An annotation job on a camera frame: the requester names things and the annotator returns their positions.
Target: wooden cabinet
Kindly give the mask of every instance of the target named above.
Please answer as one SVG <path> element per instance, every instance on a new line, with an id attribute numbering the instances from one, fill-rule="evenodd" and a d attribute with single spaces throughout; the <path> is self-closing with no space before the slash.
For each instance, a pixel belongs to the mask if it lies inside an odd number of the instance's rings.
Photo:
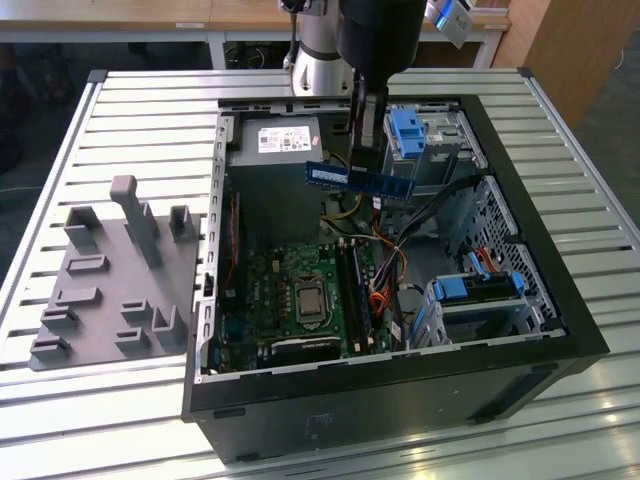
<path id="1" fill-rule="evenodd" d="M 529 67 L 576 126 L 640 24 L 640 0 L 511 0 L 494 67 Z"/>

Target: table leg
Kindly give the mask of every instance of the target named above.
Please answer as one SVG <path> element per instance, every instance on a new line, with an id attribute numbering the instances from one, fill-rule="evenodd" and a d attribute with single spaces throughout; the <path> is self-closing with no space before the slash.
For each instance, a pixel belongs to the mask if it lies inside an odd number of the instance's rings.
<path id="1" fill-rule="evenodd" d="M 207 42 L 211 52 L 211 64 L 214 70 L 226 70 L 227 64 L 224 58 L 224 32 L 207 32 Z"/>

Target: cpu socket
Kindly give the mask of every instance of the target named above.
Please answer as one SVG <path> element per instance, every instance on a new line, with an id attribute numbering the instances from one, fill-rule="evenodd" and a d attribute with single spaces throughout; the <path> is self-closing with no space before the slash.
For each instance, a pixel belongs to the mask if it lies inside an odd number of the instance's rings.
<path id="1" fill-rule="evenodd" d="M 327 316 L 324 279 L 320 275 L 298 277 L 294 280 L 296 292 L 296 321 L 307 330 L 315 330 Z"/>

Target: power supply label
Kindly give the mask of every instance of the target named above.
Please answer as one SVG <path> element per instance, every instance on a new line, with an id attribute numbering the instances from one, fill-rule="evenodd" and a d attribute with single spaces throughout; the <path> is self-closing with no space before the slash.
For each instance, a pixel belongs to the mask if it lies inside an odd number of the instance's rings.
<path id="1" fill-rule="evenodd" d="M 258 131 L 258 153 L 304 152 L 311 148 L 308 126 L 261 128 Z"/>

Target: workbench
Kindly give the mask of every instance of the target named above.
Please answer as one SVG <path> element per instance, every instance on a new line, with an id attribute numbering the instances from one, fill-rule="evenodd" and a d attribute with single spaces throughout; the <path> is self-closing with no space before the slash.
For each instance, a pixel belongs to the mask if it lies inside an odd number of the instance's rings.
<path id="1" fill-rule="evenodd" d="M 68 240 L 61 225 L 70 206 L 121 216 L 108 202 L 109 184 L 114 175 L 132 174 L 156 215 L 186 204 L 204 224 L 216 100 L 292 93 L 279 71 L 110 72 L 90 80 L 0 291 L 3 479 L 637 473 L 640 234 L 537 82 L 515 70 L 414 70 L 390 85 L 392 95 L 479 95 L 611 349 L 512 418 L 225 466 L 199 428 L 179 418 L 183 355 L 30 371 L 29 348 L 62 262 Z"/>

